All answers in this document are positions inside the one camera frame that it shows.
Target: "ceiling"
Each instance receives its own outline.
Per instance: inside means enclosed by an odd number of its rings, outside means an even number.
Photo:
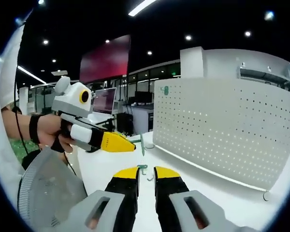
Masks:
[[[15,29],[16,17],[27,19],[18,64],[49,82],[51,74],[67,70],[71,79],[79,78],[81,57],[106,39],[130,34],[128,71],[179,59],[184,48],[239,48],[266,52],[290,61],[290,4],[274,5],[256,0],[158,0],[136,17],[128,13],[142,0],[35,0],[12,3],[14,13],[5,13],[0,24],[0,52]],[[273,21],[264,14],[275,13]],[[252,36],[244,36],[246,30]],[[40,84],[18,71],[18,86]]]

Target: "perforated white panel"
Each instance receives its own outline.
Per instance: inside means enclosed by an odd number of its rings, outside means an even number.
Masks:
[[[214,174],[269,190],[290,154],[290,93],[258,82],[155,82],[154,143]]]

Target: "human arm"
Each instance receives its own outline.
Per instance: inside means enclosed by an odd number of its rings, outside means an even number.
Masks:
[[[1,110],[1,114],[8,137],[12,139],[21,139],[18,131],[15,113],[4,107]],[[20,132],[24,140],[30,140],[31,138],[29,133],[29,123],[31,116],[17,114],[17,119],[19,123]],[[52,146],[56,138],[56,133],[60,130],[60,126],[61,126],[61,118],[59,116],[56,115],[41,116],[39,118],[37,125],[37,134],[40,143],[43,145]],[[73,139],[59,135],[59,141],[61,146],[66,152],[72,152],[73,149],[70,146],[70,144],[74,143]]]

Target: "desk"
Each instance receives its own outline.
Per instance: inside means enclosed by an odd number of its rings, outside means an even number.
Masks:
[[[107,121],[111,118],[113,118],[112,115],[109,114],[103,114],[99,112],[92,112],[91,114],[88,115],[87,117],[93,124],[97,124],[99,122],[104,122]]]
[[[152,143],[152,132],[143,135],[144,143]],[[119,170],[147,164],[146,175],[140,175],[140,192],[138,198],[138,213],[134,223],[134,232],[160,232],[160,224],[155,211],[154,181],[148,181],[154,176],[154,166],[171,168],[180,173],[190,190],[197,190],[224,211],[226,219],[238,226],[249,226],[262,230],[280,209],[282,202],[290,190],[290,156],[287,164],[266,196],[263,193],[236,183],[224,180],[185,163],[158,148],[148,149],[142,156],[141,146],[137,144],[134,152],[108,153],[97,151],[86,153],[79,149],[78,159],[86,191],[89,194],[98,189],[105,189],[113,175]]]

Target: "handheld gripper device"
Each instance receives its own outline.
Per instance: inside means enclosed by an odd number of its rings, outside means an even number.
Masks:
[[[135,145],[127,140],[123,135],[116,132],[109,132],[91,123],[87,119],[90,113],[91,91],[85,85],[77,82],[70,84],[70,78],[63,76],[55,86],[55,96],[52,110],[57,111],[62,118],[60,133],[66,137],[73,138],[75,145],[89,151],[91,147],[96,147],[109,152],[134,151]],[[60,143],[52,149],[60,151]]]

